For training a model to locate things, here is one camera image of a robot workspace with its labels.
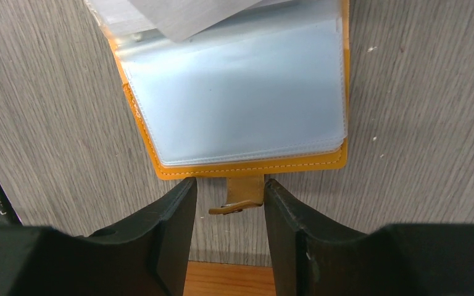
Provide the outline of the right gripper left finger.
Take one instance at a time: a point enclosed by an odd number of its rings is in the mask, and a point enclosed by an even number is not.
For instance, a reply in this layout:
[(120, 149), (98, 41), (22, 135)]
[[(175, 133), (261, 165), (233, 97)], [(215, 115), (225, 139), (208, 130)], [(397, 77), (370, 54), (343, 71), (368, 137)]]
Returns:
[(0, 295), (182, 295), (198, 185), (88, 237), (47, 226), (0, 226)]

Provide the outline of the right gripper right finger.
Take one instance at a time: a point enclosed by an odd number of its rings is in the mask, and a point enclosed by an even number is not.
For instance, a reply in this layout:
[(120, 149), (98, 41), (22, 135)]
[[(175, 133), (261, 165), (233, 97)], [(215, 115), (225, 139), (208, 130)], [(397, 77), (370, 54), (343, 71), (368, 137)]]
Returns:
[(277, 295), (474, 295), (474, 224), (398, 223), (365, 234), (265, 184)]

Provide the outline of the orange leather card holder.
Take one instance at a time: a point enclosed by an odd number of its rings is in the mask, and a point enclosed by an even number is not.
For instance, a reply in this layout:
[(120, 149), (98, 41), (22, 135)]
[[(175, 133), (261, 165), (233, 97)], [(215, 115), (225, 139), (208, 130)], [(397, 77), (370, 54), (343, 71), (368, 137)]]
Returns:
[(156, 175), (225, 178), (211, 215), (268, 174), (347, 162), (349, 1), (86, 1)]

